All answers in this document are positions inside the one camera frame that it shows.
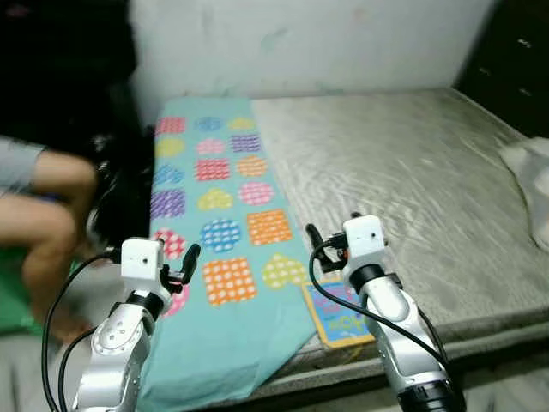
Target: gray mattress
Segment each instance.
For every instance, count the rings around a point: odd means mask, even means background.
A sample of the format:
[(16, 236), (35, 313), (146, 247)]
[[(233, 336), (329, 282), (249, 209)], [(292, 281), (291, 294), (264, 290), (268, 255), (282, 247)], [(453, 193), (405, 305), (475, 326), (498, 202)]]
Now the gray mattress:
[[(299, 224), (329, 235), (351, 211), (379, 215), (450, 357), (549, 336), (549, 255), (498, 156), (523, 136), (450, 89), (253, 108)], [(328, 349), (314, 336), (254, 396), (381, 372), (374, 345)]]

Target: white wall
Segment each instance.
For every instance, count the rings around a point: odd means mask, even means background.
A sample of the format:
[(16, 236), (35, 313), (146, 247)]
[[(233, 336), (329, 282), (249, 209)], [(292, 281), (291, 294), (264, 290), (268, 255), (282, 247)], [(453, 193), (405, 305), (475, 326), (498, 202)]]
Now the white wall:
[(133, 0), (144, 123), (178, 95), (449, 86), (495, 0)]

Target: polka dot heart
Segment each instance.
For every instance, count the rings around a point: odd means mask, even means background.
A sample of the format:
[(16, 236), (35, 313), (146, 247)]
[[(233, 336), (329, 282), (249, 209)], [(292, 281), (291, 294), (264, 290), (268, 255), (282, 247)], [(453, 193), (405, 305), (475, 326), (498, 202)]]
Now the polka dot heart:
[(172, 304), (168, 311), (164, 314), (164, 318), (167, 316), (175, 315), (179, 310), (185, 306), (185, 302), (189, 299), (189, 285), (184, 285), (180, 294), (172, 295)]
[(202, 268), (202, 277), (206, 284), (208, 301), (214, 306), (249, 300), (257, 294), (245, 257), (208, 262)]
[(200, 210), (229, 209), (232, 207), (232, 196), (221, 189), (210, 189), (198, 199)]
[(156, 124), (156, 135), (162, 133), (183, 133), (185, 118), (161, 118)]
[(215, 219), (200, 232), (202, 244), (216, 253), (230, 251), (241, 238), (238, 223), (230, 219)]
[(252, 245), (268, 245), (292, 238), (290, 224), (282, 209), (248, 214), (248, 232)]
[(259, 135), (231, 136), (231, 147), (234, 153), (258, 152), (261, 150)]
[(175, 217), (185, 213), (184, 191), (157, 191), (151, 196), (151, 219)]
[(267, 172), (267, 162), (261, 157), (252, 155), (238, 161), (237, 169), (246, 178), (256, 178)]
[(179, 183), (183, 180), (183, 172), (171, 165), (162, 165), (154, 172), (155, 186), (163, 185), (164, 183)]
[(161, 139), (156, 143), (155, 153), (158, 157), (174, 157), (179, 155), (185, 149), (183, 140), (168, 137)]
[(185, 238), (167, 227), (160, 228), (154, 234), (156, 239), (164, 241), (164, 255), (168, 259), (178, 259), (185, 250)]
[(300, 285), (307, 281), (304, 265), (280, 253), (275, 253), (263, 268), (263, 280), (272, 289), (280, 289), (287, 283)]
[(196, 180), (221, 180), (229, 178), (229, 161), (227, 159), (201, 159), (196, 161)]
[(256, 127), (256, 124), (251, 118), (235, 118), (230, 124), (231, 130), (250, 130)]
[(221, 119), (209, 116), (199, 118), (195, 123), (195, 128), (198, 131), (216, 131), (221, 128)]
[(240, 186), (240, 189), (238, 189), (238, 197), (240, 200), (251, 206), (259, 206), (268, 203), (274, 195), (275, 191), (266, 183), (244, 183)]
[(218, 155), (225, 151), (225, 144), (217, 139), (204, 139), (196, 145), (196, 152), (199, 155)]

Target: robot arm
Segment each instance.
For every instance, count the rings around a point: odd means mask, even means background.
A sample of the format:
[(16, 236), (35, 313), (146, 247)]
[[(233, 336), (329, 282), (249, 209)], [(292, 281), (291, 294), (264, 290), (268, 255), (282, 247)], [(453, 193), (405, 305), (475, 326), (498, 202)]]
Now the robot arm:
[(82, 375), (73, 410), (132, 412), (154, 323), (196, 268), (200, 247), (186, 253), (180, 272), (163, 264), (161, 241), (128, 239), (122, 244), (122, 277), (129, 296), (117, 303), (92, 337), (92, 357)]
[[(308, 225), (313, 246), (322, 238)], [(431, 338), (419, 322), (419, 308), (412, 297), (401, 290), (395, 278), (385, 273), (385, 242), (381, 222), (376, 216), (359, 216), (343, 223), (343, 232), (329, 242), (338, 251), (340, 262), (321, 255), (323, 271), (341, 269), (343, 281), (354, 288), (362, 307), (411, 333), (434, 349)], [(448, 372), (432, 354), (399, 331), (366, 317), (390, 386), (405, 412), (462, 412), (462, 394), (453, 386)]]

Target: bare leg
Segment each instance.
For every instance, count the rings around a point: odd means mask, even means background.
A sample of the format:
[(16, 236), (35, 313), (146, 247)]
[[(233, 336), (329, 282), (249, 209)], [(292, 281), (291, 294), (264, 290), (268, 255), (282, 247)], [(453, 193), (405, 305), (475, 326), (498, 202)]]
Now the bare leg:
[(86, 237), (86, 220), (97, 188), (94, 165), (77, 156), (46, 150), (36, 161), (31, 187), (37, 193), (63, 197), (76, 221), (77, 251), (82, 258), (92, 257), (96, 251)]
[[(77, 238), (74, 217), (63, 206), (20, 195), (0, 197), (0, 246), (28, 247), (21, 275), (33, 315), (40, 322), (67, 276)], [(86, 321), (61, 309), (51, 331), (68, 342), (88, 327)]]

